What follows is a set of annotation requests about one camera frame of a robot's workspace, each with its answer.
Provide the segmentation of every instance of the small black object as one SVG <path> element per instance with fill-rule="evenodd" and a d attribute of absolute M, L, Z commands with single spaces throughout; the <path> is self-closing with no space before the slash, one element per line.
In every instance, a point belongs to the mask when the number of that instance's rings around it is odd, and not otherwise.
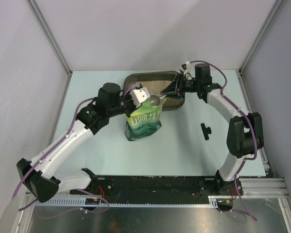
<path fill-rule="evenodd" d="M 230 211 L 233 208 L 233 201 L 217 202 L 217 204 L 221 211 Z"/>
<path fill-rule="evenodd" d="M 202 131 L 203 131 L 205 140 L 206 141 L 209 140 L 208 134 L 211 134 L 211 128 L 206 127 L 204 123 L 201 123 L 200 126 L 202 127 Z"/>
<path fill-rule="evenodd" d="M 98 179 L 98 176 L 95 175 L 90 169 L 88 168 L 82 168 L 82 171 L 84 171 L 89 177 L 91 178 L 92 181 L 95 181 Z"/>
<path fill-rule="evenodd" d="M 99 178 L 99 176 L 97 176 L 97 175 L 91 176 L 92 180 L 84 190 L 89 192 L 89 193 L 99 195 L 100 189 L 98 187 L 101 186 L 101 188 L 104 190 L 104 194 L 106 196 L 110 196 L 113 192 L 113 188 L 110 189 L 108 187 L 113 187 L 113 181 L 111 179 L 100 180 L 98 178 Z M 83 192 L 76 190 L 76 189 L 70 190 L 70 194 L 71 195 L 84 195 Z"/>
<path fill-rule="evenodd" d="M 130 117 L 136 110 L 131 95 L 120 95 L 121 88 L 116 83 L 106 83 L 98 91 L 98 96 L 77 114 L 86 129 L 90 129 L 93 135 L 109 124 L 111 117 L 126 114 Z"/>
<path fill-rule="evenodd" d="M 249 113 L 248 118 L 254 130 L 258 149 L 261 149 L 264 146 L 262 117 L 259 113 Z M 230 153 L 237 158 L 254 153 L 251 132 L 245 132 L 245 127 L 249 128 L 243 116 L 235 116 L 229 121 L 226 144 Z"/>

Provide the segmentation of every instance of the black tray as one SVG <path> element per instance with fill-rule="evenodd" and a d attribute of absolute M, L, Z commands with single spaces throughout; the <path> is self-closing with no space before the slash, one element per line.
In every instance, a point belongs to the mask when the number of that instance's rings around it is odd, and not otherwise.
<path fill-rule="evenodd" d="M 139 83 L 139 82 L 172 81 L 176 77 L 177 74 L 178 72 L 174 70 L 131 74 L 125 79 L 123 90 L 126 91 L 129 86 L 135 83 Z M 170 111 L 170 110 L 178 109 L 184 104 L 184 102 L 185 102 L 185 97 L 178 100 L 167 98 L 165 103 L 163 104 L 162 110 Z"/>

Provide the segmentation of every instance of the metal tray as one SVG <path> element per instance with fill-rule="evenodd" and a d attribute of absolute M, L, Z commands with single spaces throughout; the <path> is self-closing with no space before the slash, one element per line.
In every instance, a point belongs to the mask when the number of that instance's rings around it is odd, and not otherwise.
<path fill-rule="evenodd" d="M 167 81 L 171 82 L 174 80 L 177 74 L 178 72 L 174 70 L 131 74 L 125 79 L 123 90 L 126 91 L 129 86 L 135 83 L 141 83 L 148 88 L 150 94 L 159 94 L 160 91 L 169 85 Z M 178 109 L 184 102 L 185 97 L 178 100 L 167 98 L 162 110 L 170 111 Z"/>

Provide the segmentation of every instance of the light blue floor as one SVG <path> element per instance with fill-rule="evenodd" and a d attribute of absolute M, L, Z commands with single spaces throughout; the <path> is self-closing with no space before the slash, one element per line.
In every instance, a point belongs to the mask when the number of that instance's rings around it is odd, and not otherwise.
<path fill-rule="evenodd" d="M 124 79 L 143 71 L 74 71 L 64 102 L 55 137 L 68 128 L 79 102 L 97 96 L 104 83 L 123 86 Z M 226 93 L 245 108 L 234 70 L 224 70 Z M 211 71 L 213 82 L 221 85 L 223 77 Z M 58 173 L 87 167 L 99 175 L 171 175 L 212 176 L 227 156 L 228 124 L 196 94 L 187 94 L 184 105 L 175 111 L 162 112 L 162 128 L 154 135 L 129 142 L 125 135 L 125 116 L 110 119 L 110 124 L 79 146 L 60 166 Z M 210 140 L 205 141 L 200 124 L 210 126 Z M 242 176 L 265 176 L 260 155 L 249 161 Z"/>

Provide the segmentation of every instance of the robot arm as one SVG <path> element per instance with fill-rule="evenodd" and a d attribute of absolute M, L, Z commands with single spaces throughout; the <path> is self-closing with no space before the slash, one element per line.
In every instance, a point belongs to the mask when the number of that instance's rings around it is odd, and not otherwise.
<path fill-rule="evenodd" d="M 40 201 L 45 202 L 57 192 L 85 189 L 95 175 L 88 169 L 54 177 L 60 164 L 84 141 L 109 123 L 111 117 L 131 115 L 150 97 L 146 88 L 130 90 L 121 95 L 120 86 L 106 83 L 76 115 L 71 127 L 31 161 L 21 159 L 17 169 L 25 186 Z"/>
<path fill-rule="evenodd" d="M 252 160 L 251 154 L 255 152 L 254 139 L 251 132 L 245 132 L 249 128 L 245 116 L 253 127 L 257 149 L 264 145 L 262 118 L 259 113 L 249 113 L 237 107 L 222 91 L 217 83 L 212 83 L 210 67 L 208 64 L 195 65 L 195 78 L 189 74 L 189 64 L 182 65 L 184 71 L 176 76 L 174 81 L 166 87 L 161 94 L 169 98 L 179 99 L 186 92 L 197 93 L 197 96 L 205 103 L 214 107 L 228 122 L 227 147 L 229 150 L 226 161 L 217 171 L 216 178 L 220 183 L 232 183 L 235 174 L 238 175 L 244 160 Z"/>

